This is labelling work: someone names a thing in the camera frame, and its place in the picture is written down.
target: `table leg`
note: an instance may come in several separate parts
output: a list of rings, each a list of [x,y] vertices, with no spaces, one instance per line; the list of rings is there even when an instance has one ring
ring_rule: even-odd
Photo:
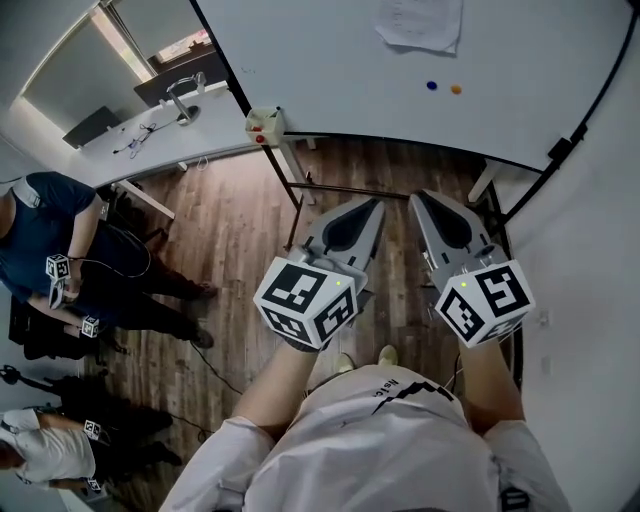
[[[118,185],[119,187],[122,187],[124,190],[126,190],[130,194],[133,194],[134,196],[142,199],[145,203],[153,206],[156,210],[158,210],[160,213],[165,214],[171,220],[176,218],[176,214],[173,213],[171,210],[169,210],[169,208],[167,208],[163,204],[156,201],[150,195],[145,194],[142,190],[140,190],[138,187],[131,184],[129,181],[127,180],[118,181],[116,185]]]
[[[484,168],[484,171],[482,171],[478,181],[473,185],[471,192],[469,192],[468,199],[470,203],[475,203],[478,200],[485,189],[489,186],[489,183],[491,183],[491,180],[498,173],[500,167],[502,167],[502,162],[487,159],[487,166]]]
[[[287,162],[287,166],[289,167],[289,170],[291,171],[291,174],[293,176],[293,181],[297,183],[306,183],[307,179],[304,175],[302,167],[300,166],[298,157],[293,150],[292,144],[294,143],[282,141],[278,148],[280,149],[285,162]],[[308,189],[301,189],[301,192],[306,204],[316,204],[316,200],[313,198],[311,192]]]

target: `sneaker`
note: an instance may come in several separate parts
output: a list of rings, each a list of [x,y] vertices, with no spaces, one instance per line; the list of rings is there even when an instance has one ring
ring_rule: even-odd
[[[206,319],[199,319],[197,338],[192,341],[198,348],[211,348],[213,347],[213,336],[204,328],[204,325],[206,325]]]
[[[165,445],[162,445],[162,462],[171,464],[172,466],[182,466],[182,459],[177,453],[172,452]]]
[[[350,372],[355,369],[356,365],[353,364],[353,360],[347,354],[343,353],[338,356],[338,359],[336,359],[334,364],[334,372],[338,374]]]
[[[378,356],[378,364],[380,366],[398,366],[398,351],[392,345],[383,347]]]
[[[210,281],[203,281],[199,286],[202,288],[202,291],[196,300],[213,299],[218,295],[218,289],[213,286],[213,283]]]

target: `white table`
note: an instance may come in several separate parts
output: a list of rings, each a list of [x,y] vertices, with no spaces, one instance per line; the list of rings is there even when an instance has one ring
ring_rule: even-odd
[[[245,117],[226,84],[204,94],[192,93],[181,98],[187,106],[198,105],[198,118],[188,126],[172,123],[152,133],[135,158],[125,148],[144,133],[140,125],[156,123],[160,127],[178,117],[169,103],[154,107],[109,130],[79,149],[72,157],[66,174],[92,187],[116,183],[154,208],[173,218],[173,212],[132,186],[127,178],[152,170],[174,166],[199,157],[221,157],[255,149],[244,131]],[[114,154],[114,150],[124,150]]]

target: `leg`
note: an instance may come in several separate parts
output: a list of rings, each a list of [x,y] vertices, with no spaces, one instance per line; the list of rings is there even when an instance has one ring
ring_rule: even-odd
[[[127,301],[129,307],[117,316],[115,325],[118,327],[167,333],[180,340],[194,341],[202,348],[213,346],[211,335],[197,323],[143,293],[135,295],[134,300]]]
[[[138,279],[137,283],[145,293],[195,300],[207,292],[205,286],[196,284],[179,272],[170,269],[155,255],[151,256],[149,270]]]

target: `whiteboard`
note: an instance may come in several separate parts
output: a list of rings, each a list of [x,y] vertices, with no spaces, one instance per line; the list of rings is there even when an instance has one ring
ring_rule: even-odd
[[[251,106],[282,107],[288,131],[426,142],[536,169],[593,103],[631,19],[623,0],[466,0],[450,57],[387,46],[379,0],[197,3]]]

